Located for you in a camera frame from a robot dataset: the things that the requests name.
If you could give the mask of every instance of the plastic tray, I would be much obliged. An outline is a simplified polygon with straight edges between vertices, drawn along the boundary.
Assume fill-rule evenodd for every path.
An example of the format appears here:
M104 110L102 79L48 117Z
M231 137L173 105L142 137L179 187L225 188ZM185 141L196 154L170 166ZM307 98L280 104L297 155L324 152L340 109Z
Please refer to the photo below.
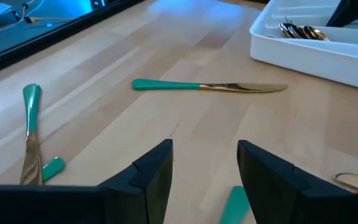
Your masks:
M250 28L253 59L358 87L358 21L325 27L339 0L271 0ZM278 24L285 18L309 25L330 39L286 39Z

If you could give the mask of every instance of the wooden countertop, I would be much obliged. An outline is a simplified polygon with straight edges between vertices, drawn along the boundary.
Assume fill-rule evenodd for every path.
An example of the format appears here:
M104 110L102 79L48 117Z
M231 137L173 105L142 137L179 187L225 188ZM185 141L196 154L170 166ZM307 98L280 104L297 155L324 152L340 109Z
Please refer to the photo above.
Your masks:
M249 27L259 12L213 0L146 1L1 71L0 184L19 183L22 89L30 83L43 89L43 160L67 163L48 184L96 185L173 139L169 224L218 222L231 187L241 184L239 139L329 181L358 174L358 89L250 59ZM140 77L289 88L132 90Z

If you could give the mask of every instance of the light wood surface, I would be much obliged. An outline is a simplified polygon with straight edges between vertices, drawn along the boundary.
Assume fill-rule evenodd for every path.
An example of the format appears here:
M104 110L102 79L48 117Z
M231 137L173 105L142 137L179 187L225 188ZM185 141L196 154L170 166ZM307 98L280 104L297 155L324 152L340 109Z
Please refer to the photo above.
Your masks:
M259 13L213 0L146 1L1 71L0 184L19 183L22 89L30 83L43 89L43 160L67 163L48 184L99 184L173 139L165 223L218 222L231 187L241 184L239 139L328 181L358 174L358 89L252 60L249 27ZM135 78L289 88L134 91ZM248 213L244 223L254 222Z

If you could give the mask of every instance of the teal handle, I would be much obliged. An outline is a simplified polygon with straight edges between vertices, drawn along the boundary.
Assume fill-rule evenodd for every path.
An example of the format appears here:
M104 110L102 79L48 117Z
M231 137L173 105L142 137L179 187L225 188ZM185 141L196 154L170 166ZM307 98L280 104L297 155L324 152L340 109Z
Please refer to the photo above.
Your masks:
M243 186L232 188L219 224L240 224L249 209L249 202Z
M132 81L134 90L199 90L199 83L170 82L137 78Z
M65 168L65 161L55 157L42 167L42 182L46 182Z
M30 84L23 88L27 131L37 130L37 116L40 95L41 87L38 84Z

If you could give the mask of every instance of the wooden table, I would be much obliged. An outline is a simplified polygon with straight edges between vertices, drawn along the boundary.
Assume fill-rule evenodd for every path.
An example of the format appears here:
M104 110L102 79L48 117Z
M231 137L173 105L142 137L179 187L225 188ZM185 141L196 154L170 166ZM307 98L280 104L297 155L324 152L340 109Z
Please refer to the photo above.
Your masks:
M241 184L239 139L329 181L358 174L358 89L250 59L249 27L259 12L213 0L146 1L1 71L0 184L19 183L22 88L30 83L43 88L43 160L67 163L48 184L96 185L173 139L169 224L218 222L231 187ZM289 88L132 90L140 77Z

